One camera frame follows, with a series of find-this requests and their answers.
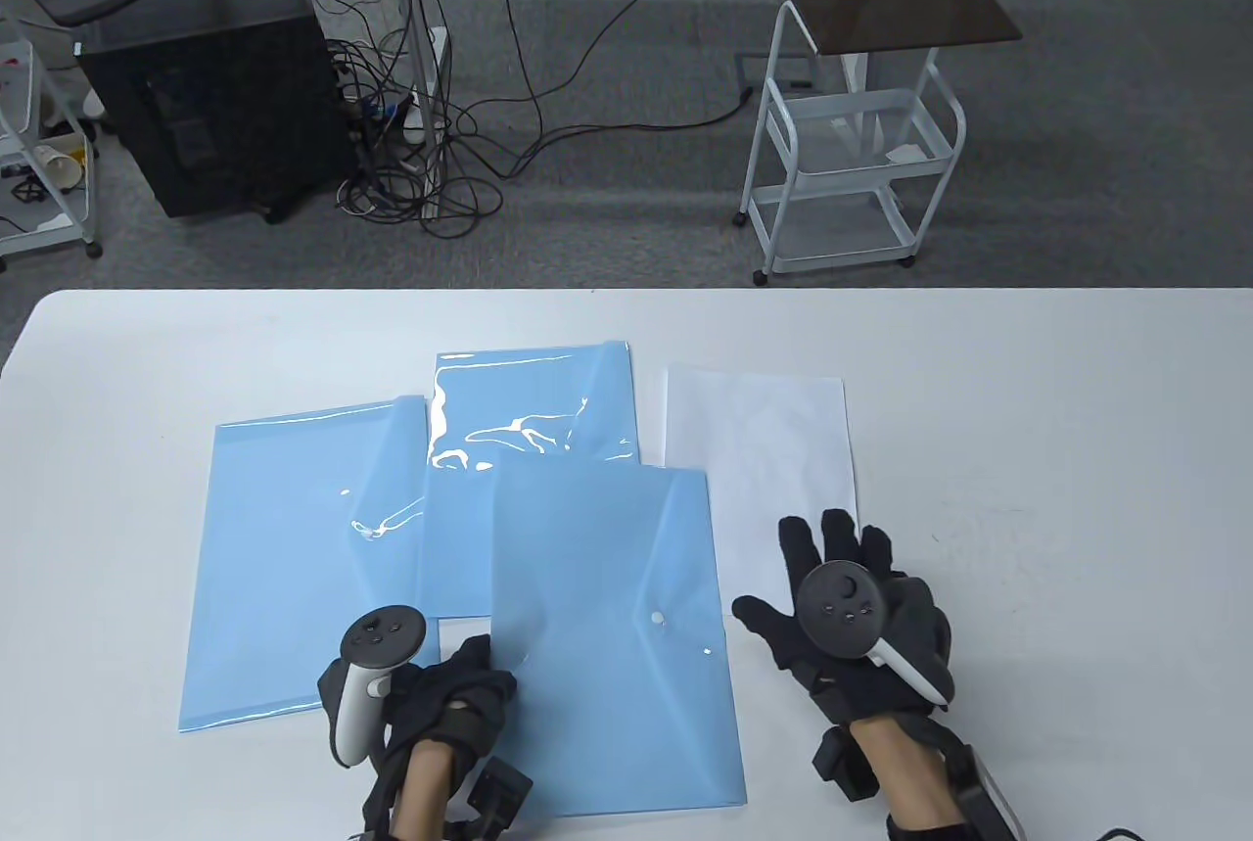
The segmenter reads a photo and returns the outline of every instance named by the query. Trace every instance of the white paper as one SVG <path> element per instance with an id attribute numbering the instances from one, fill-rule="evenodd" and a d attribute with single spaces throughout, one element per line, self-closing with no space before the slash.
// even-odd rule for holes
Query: white paper
<path id="1" fill-rule="evenodd" d="M 918 148 L 917 143 L 905 143 L 903 145 L 896 147 L 892 152 L 886 153 L 888 162 L 895 162 L 895 164 L 905 164 L 906 162 L 926 162 L 927 154 Z"/>
<path id="2" fill-rule="evenodd" d="M 739 595 L 792 612 L 778 523 L 823 510 L 857 523 L 845 385 L 838 377 L 702 371 L 673 365 L 665 386 L 665 465 L 709 479 L 722 608 Z"/>

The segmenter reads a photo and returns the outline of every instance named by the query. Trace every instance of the blue plastic folder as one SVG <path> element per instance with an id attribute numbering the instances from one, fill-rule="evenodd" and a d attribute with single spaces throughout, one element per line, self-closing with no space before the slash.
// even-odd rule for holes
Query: blue plastic folder
<path id="1" fill-rule="evenodd" d="M 526 813 L 743 805 L 704 474 L 520 460 L 496 481 L 497 747 Z"/>
<path id="2" fill-rule="evenodd" d="M 491 613 L 491 499 L 519 459 L 635 462 L 635 391 L 625 342 L 441 355 L 431 397 L 420 608 Z"/>
<path id="3" fill-rule="evenodd" d="M 416 600 L 426 432 L 421 397 L 217 429 L 180 731 L 317 707 L 348 624 Z"/>

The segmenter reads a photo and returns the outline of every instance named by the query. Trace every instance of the black glove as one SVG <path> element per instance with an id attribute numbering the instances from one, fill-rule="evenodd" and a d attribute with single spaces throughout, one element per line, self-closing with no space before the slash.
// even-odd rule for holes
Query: black glove
<path id="1" fill-rule="evenodd" d="M 388 812 L 405 782 L 408 755 L 422 739 L 452 747 L 456 760 L 449 796 L 475 763 L 491 752 L 505 728 L 505 706 L 517 682 L 510 672 L 491 669 L 491 638 L 469 638 L 449 661 L 420 668 L 407 664 L 392 672 L 391 693 L 383 701 L 383 722 L 391 724 L 378 778 L 362 807 L 366 830 L 386 837 Z"/>
<path id="2" fill-rule="evenodd" d="M 922 580 L 892 569 L 888 536 L 866 525 L 858 543 L 848 513 L 831 509 L 822 514 L 822 538 L 827 560 L 856 562 L 878 579 L 891 610 L 893 637 L 921 643 L 921 650 L 947 674 L 944 666 L 949 663 L 952 639 L 949 619 L 936 608 Z M 794 600 L 801 582 L 819 564 L 809 524 L 802 518 L 784 518 L 779 521 L 779 546 Z M 832 723 L 847 726 L 883 713 L 928 714 L 933 709 L 931 702 L 891 668 L 877 668 L 868 658 L 832 658 L 811 642 L 794 615 L 783 615 L 757 597 L 739 597 L 730 604 L 730 612 L 749 632 L 766 639 L 774 653 L 774 663 L 801 681 Z"/>

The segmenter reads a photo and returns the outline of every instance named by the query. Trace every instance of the desk leg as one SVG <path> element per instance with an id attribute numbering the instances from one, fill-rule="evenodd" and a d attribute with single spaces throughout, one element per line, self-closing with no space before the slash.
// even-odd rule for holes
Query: desk leg
<path id="1" fill-rule="evenodd" d="M 440 64 L 431 41 L 431 24 L 426 18 L 422 0 L 400 0 L 401 21 L 412 18 L 405 33 L 405 45 L 412 64 L 413 99 L 422 120 L 422 142 L 426 145 L 426 187 L 430 196 L 437 197 L 442 183 L 442 159 L 440 158 L 441 133 L 436 125 L 432 98 L 440 93 Z M 437 202 L 429 203 L 422 217 L 437 217 Z"/>

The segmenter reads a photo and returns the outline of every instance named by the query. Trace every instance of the black device box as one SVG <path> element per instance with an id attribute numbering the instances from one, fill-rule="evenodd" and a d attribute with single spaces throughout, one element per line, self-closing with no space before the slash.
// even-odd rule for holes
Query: black device box
<path id="1" fill-rule="evenodd" d="M 279 209 L 356 167 L 309 0 L 139 0 L 75 53 L 170 217 Z"/>

